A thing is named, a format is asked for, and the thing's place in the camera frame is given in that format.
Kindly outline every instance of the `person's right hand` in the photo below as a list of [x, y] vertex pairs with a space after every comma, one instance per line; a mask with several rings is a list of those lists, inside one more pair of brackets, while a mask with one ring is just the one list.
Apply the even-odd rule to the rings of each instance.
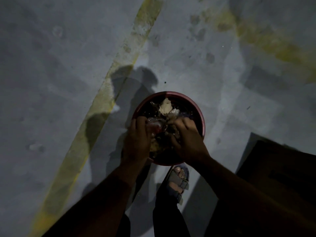
[[178, 118], [173, 124], [180, 132], [180, 142], [177, 141], [174, 135], [171, 135], [171, 142], [176, 149], [178, 155], [188, 164], [193, 160], [202, 156], [209, 156], [203, 139], [200, 136], [197, 127], [193, 120], [186, 118]]

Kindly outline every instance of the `yellow line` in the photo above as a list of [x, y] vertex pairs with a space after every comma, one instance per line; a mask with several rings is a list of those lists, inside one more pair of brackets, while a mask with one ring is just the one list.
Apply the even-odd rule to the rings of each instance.
[[[43, 205], [34, 219], [29, 236], [37, 237], [45, 233], [60, 217], [69, 197], [71, 188], [80, 174], [91, 148], [99, 136], [104, 123], [111, 112], [115, 100], [111, 76], [120, 67], [128, 76], [135, 64], [140, 49], [156, 21], [162, 7], [160, 0], [144, 0], [133, 23], [132, 32], [126, 37], [101, 85], [93, 103], [77, 132], [46, 196]], [[93, 130], [92, 140], [87, 142], [86, 129], [89, 118], [98, 116], [98, 127]]]

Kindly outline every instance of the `person's left hand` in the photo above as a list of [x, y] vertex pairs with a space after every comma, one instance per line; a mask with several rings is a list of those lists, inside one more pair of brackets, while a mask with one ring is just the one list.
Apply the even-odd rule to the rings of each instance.
[[132, 119], [124, 140], [123, 160], [146, 161], [149, 157], [151, 132], [146, 127], [147, 118]]

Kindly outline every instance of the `person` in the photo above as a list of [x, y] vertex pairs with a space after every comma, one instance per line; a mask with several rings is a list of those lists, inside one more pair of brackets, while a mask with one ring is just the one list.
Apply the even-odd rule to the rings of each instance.
[[[45, 237], [112, 237], [130, 234], [130, 225], [124, 212], [135, 180], [149, 157], [151, 133], [146, 129], [146, 123], [145, 117], [132, 120], [124, 140], [120, 166], [69, 209], [44, 234]], [[316, 236], [314, 223], [281, 206], [212, 159], [194, 121], [179, 118], [174, 125], [181, 136], [181, 142], [171, 136], [177, 153], [204, 177], [229, 209], [242, 212], [269, 235]], [[172, 172], [157, 192], [153, 211], [156, 237], [190, 235], [177, 208], [183, 190], [188, 187], [188, 171], [185, 165], [181, 165]]]

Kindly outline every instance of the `gray floor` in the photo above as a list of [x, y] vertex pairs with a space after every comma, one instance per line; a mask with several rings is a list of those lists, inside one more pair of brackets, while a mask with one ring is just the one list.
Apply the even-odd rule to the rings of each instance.
[[[316, 0], [163, 1], [64, 211], [119, 164], [126, 121], [158, 91], [199, 105], [205, 144], [231, 171], [252, 132], [316, 155]], [[32, 230], [142, 2], [0, 0], [1, 236]], [[153, 236], [155, 191], [167, 170], [153, 165], [128, 208], [132, 236]], [[190, 170], [180, 209], [202, 236], [217, 199]]]

